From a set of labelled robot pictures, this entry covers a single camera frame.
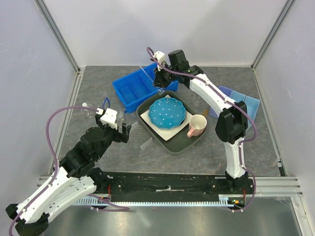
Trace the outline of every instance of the tabletop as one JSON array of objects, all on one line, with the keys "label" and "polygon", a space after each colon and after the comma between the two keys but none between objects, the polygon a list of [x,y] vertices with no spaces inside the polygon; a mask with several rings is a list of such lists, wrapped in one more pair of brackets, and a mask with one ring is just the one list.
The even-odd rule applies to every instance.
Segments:
[{"label": "tabletop", "polygon": [[[138,69],[138,66],[87,66],[75,105],[86,102],[98,107],[102,105],[105,97],[108,97],[111,108],[123,112],[125,108],[116,95],[112,82]],[[216,86],[225,86],[259,99],[251,68],[202,67],[202,69]],[[198,114],[209,110],[209,105],[185,86],[179,85],[176,93]],[[126,113],[125,118],[128,124],[137,121],[135,114]],[[202,139],[179,155],[168,153],[155,139],[142,150],[130,139],[127,144],[113,142],[96,166],[103,171],[117,172],[224,175],[226,156],[224,145],[215,133],[217,119],[210,116],[206,118],[208,125]],[[255,124],[258,128],[258,137],[244,144],[245,165],[257,176],[279,176],[276,153],[261,105]],[[93,126],[94,117],[89,118],[79,110],[73,111],[60,157],[64,157],[86,130]],[[251,127],[247,131],[246,139],[252,136]]]}]

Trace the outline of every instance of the blue plate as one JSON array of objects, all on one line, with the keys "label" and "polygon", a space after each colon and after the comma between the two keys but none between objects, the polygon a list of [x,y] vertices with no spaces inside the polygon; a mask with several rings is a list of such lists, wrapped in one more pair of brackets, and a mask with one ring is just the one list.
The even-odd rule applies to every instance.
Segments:
[{"label": "blue plate", "polygon": [[149,109],[152,124],[160,129],[171,129],[179,126],[186,117],[182,102],[175,98],[164,97],[155,101]]}]

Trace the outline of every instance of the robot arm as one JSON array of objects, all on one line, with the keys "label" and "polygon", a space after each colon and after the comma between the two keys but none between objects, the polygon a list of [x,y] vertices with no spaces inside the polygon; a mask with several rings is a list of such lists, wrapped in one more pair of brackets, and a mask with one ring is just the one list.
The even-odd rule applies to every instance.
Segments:
[{"label": "robot arm", "polygon": [[95,119],[98,127],[86,131],[75,147],[60,161],[55,180],[54,173],[29,198],[20,204],[6,208],[8,216],[17,219],[16,230],[21,236],[39,236],[63,210],[80,198],[103,192],[107,177],[100,168],[94,168],[112,142],[127,143],[130,125],[123,124],[120,133],[116,124],[117,112],[111,109],[98,109]]},{"label": "robot arm", "polygon": [[176,50],[168,54],[170,65],[165,63],[165,54],[156,52],[154,58],[168,70],[163,70],[158,66],[155,70],[155,87],[166,88],[172,81],[179,81],[187,88],[200,95],[218,114],[216,134],[224,142],[227,168],[226,177],[231,180],[231,188],[241,186],[248,178],[247,172],[243,169],[243,145],[246,129],[248,127],[247,118],[230,103],[235,104],[247,112],[244,102],[235,102],[222,93],[196,65],[190,66],[182,50]]}]

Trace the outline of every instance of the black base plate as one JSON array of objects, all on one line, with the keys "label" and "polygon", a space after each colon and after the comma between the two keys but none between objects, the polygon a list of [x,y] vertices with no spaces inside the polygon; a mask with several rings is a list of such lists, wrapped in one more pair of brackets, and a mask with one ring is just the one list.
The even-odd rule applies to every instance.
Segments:
[{"label": "black base plate", "polygon": [[[225,176],[104,172],[112,202],[206,202],[221,194],[252,194],[252,179],[242,188],[230,189]],[[167,188],[178,191],[158,191]]]}]

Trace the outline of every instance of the pink mug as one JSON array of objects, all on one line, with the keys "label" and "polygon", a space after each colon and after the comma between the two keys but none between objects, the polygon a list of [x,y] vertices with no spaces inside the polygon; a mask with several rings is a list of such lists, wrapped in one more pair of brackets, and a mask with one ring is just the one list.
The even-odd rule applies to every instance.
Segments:
[{"label": "pink mug", "polygon": [[207,125],[207,119],[202,115],[194,115],[190,118],[189,121],[189,132],[187,137],[191,136],[200,136],[205,130]]}]

